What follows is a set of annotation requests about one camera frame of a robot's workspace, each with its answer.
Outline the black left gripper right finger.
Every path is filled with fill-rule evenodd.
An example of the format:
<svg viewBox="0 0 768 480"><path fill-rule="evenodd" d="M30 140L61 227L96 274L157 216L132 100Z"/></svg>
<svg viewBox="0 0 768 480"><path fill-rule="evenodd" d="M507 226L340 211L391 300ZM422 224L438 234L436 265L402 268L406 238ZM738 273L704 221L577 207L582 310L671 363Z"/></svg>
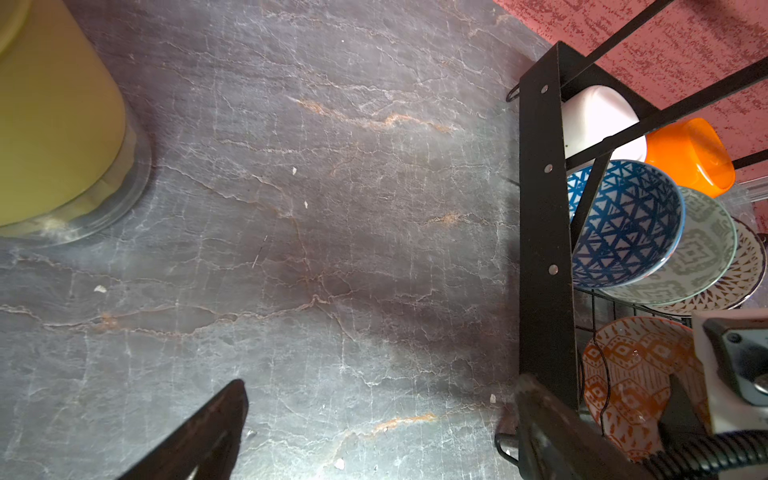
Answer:
<svg viewBox="0 0 768 480"><path fill-rule="evenodd" d="M535 377L519 377L518 470L524 479L650 479Z"/></svg>

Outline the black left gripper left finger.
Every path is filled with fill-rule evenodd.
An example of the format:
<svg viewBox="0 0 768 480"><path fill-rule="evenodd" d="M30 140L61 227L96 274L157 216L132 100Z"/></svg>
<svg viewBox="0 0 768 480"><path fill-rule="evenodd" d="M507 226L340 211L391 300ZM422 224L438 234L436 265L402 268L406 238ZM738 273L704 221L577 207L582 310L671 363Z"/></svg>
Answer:
<svg viewBox="0 0 768 480"><path fill-rule="evenodd" d="M241 379L229 382L123 479L228 479L237 462L249 401Z"/></svg>

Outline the patterned bowl stack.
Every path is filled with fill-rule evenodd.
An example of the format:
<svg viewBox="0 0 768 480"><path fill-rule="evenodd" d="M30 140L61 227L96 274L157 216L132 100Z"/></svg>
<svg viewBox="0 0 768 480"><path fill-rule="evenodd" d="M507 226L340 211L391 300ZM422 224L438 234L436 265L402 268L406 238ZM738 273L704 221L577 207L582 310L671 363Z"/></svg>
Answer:
<svg viewBox="0 0 768 480"><path fill-rule="evenodd" d="M584 399L606 438L632 461L663 448L658 422L677 378L694 418L711 432L704 368L693 330L657 317L616 320L597 331L582 355Z"/></svg>

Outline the blue triangle pattern bowl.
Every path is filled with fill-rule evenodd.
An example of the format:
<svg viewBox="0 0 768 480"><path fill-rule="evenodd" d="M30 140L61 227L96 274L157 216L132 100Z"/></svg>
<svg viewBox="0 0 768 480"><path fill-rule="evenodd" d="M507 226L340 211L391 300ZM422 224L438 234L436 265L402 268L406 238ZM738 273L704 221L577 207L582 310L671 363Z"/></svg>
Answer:
<svg viewBox="0 0 768 480"><path fill-rule="evenodd" d="M685 223L681 188L654 166L611 160L572 254L574 284L629 285L660 269Z"/></svg>

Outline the green geometric pattern bowl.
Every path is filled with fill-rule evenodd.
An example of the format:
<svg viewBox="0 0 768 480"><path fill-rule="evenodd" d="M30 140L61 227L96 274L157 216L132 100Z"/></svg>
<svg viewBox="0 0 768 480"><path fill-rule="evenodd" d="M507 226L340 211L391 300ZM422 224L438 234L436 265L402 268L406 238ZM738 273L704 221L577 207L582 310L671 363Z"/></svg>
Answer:
<svg viewBox="0 0 768 480"><path fill-rule="evenodd" d="M703 292L725 274L738 247L735 221L719 201L687 187L681 193L685 224L669 260L648 277L604 288L603 294L628 303L665 305Z"/></svg>

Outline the red white sunburst bowl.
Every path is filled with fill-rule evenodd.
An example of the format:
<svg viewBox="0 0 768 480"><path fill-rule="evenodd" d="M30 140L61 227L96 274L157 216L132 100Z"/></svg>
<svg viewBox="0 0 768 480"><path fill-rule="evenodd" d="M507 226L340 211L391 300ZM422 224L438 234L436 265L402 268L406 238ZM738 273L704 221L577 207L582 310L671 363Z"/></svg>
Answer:
<svg viewBox="0 0 768 480"><path fill-rule="evenodd" d="M758 289L767 270L767 254L758 234L733 218L739 237L736 255L726 273L699 294L667 305L644 305L657 314L691 317L696 311L731 310L741 306Z"/></svg>

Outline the orange plastic bowl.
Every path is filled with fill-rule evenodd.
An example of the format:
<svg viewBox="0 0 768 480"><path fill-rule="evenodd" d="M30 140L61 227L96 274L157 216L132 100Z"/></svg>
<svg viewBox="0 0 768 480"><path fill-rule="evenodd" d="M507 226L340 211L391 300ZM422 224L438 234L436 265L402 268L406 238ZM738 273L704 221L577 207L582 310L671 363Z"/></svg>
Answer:
<svg viewBox="0 0 768 480"><path fill-rule="evenodd" d="M735 183L732 159L703 118L665 126L647 135L646 142L646 162L665 172L678 186L717 198Z"/></svg>

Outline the white ceramic bowl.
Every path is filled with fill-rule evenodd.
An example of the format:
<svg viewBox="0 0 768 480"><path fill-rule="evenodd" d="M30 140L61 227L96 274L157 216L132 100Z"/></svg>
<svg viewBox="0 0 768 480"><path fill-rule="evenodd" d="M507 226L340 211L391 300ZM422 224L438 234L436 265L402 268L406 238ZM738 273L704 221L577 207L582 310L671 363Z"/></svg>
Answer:
<svg viewBox="0 0 768 480"><path fill-rule="evenodd" d="M616 90L593 85L561 105L565 157L569 158L639 122Z"/></svg>

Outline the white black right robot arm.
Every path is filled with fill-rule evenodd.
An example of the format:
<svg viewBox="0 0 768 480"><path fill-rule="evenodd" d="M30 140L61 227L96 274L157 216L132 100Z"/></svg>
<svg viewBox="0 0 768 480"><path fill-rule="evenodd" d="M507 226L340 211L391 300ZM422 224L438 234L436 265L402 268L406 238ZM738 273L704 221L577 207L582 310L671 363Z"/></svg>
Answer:
<svg viewBox="0 0 768 480"><path fill-rule="evenodd" d="M721 472L766 464L766 430L698 437L641 462L655 479L711 479Z"/></svg>

